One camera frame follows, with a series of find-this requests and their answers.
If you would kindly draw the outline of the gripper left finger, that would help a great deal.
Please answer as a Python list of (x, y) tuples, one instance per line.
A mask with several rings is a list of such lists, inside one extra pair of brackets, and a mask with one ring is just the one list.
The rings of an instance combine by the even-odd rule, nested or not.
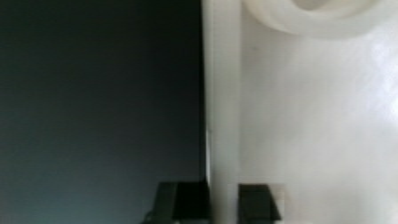
[(208, 183), (162, 182), (141, 224), (212, 224)]

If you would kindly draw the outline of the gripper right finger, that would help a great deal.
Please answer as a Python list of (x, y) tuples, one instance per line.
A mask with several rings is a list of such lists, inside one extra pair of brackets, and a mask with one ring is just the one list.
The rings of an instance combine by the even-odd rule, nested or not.
[(276, 224), (283, 220), (267, 184), (238, 186), (238, 224)]

